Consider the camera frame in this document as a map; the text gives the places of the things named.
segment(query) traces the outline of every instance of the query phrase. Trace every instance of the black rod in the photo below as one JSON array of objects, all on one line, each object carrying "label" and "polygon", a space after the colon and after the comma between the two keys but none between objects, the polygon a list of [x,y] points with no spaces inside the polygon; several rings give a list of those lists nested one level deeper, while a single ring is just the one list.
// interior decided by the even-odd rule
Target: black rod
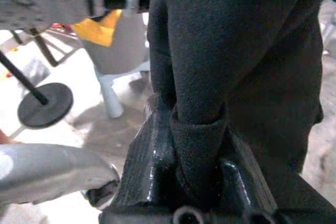
[{"label": "black rod", "polygon": [[22,83],[34,96],[35,98],[42,104],[46,105],[48,103],[48,99],[35,87],[33,84],[23,75],[23,73],[18,70],[4,55],[3,52],[0,51],[0,62],[4,65],[9,72],[11,72],[18,80]]}]

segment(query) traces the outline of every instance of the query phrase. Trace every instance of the floor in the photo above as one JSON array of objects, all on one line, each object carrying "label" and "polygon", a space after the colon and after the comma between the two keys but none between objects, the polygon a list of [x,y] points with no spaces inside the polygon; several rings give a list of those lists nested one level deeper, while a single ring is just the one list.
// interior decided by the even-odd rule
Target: floor
[{"label": "floor", "polygon": [[[327,1],[320,14],[321,26],[336,13],[336,4]],[[97,152],[122,171],[128,145],[140,127],[142,109],[151,94],[149,75],[132,74],[119,78],[114,89],[124,106],[124,115],[108,119],[93,65],[81,43],[70,34],[55,31],[43,33],[53,54],[68,59],[52,68],[29,37],[25,46],[17,46],[7,31],[0,31],[0,49],[29,76],[34,84],[51,82],[66,84],[73,92],[74,104],[59,123],[43,129],[23,127],[17,118],[17,107],[25,95],[14,79],[1,80],[5,69],[0,67],[0,129],[11,139],[24,143],[53,143],[84,147]],[[326,41],[323,56],[321,102],[324,120],[310,135],[309,151],[303,178],[336,206],[336,33]],[[0,223],[59,224],[98,223],[99,211],[90,207],[80,193],[73,193],[37,206],[11,205],[0,209]]]}]

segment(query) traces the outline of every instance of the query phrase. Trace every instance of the yellow cloth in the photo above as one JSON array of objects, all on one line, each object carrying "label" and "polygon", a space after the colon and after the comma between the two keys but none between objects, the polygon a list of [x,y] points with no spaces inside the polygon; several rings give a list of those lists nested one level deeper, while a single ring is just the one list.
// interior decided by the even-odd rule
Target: yellow cloth
[{"label": "yellow cloth", "polygon": [[113,10],[101,22],[86,18],[80,23],[71,25],[71,27],[81,39],[109,47],[113,43],[115,26],[121,13],[122,10]]}]

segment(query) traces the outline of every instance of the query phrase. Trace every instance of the black trousers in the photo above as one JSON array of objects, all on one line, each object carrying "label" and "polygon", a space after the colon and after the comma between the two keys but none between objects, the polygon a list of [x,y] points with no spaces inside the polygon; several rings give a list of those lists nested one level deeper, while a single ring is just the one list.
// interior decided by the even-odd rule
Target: black trousers
[{"label": "black trousers", "polygon": [[260,160],[301,171],[322,119],[321,1],[151,0],[153,88],[175,102],[178,177],[195,194],[228,125]]}]

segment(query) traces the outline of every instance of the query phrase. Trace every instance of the black rubber disc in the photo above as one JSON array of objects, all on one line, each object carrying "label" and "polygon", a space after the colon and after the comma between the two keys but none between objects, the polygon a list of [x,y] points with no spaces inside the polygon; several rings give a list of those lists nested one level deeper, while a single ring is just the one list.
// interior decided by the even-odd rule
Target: black rubber disc
[{"label": "black rubber disc", "polygon": [[50,83],[36,89],[48,99],[48,103],[42,105],[32,93],[24,97],[17,114],[21,123],[27,127],[44,128],[57,123],[74,102],[72,91],[64,84]]}]

